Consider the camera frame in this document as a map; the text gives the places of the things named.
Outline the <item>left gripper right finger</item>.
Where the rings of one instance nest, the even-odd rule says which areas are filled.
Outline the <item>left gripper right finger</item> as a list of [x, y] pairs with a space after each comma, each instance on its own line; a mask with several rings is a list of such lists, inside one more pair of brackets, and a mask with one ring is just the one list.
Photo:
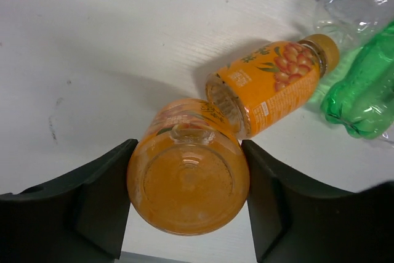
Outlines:
[[258, 262], [392, 262], [393, 182], [358, 193], [324, 184], [242, 142]]

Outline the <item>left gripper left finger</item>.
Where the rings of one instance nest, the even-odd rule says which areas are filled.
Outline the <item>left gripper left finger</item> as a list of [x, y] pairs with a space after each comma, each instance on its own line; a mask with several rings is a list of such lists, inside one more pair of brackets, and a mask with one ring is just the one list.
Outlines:
[[18, 194], [1, 195], [1, 262], [114, 262], [130, 209], [129, 139]]

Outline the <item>orange bottle facing camera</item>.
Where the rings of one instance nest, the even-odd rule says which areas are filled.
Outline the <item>orange bottle facing camera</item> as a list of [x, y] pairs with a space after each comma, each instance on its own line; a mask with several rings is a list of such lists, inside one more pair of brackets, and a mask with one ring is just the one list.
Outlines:
[[135, 210], [176, 235], [202, 235], [228, 224], [243, 207], [250, 175], [245, 155], [220, 110], [201, 99], [159, 111], [127, 168]]

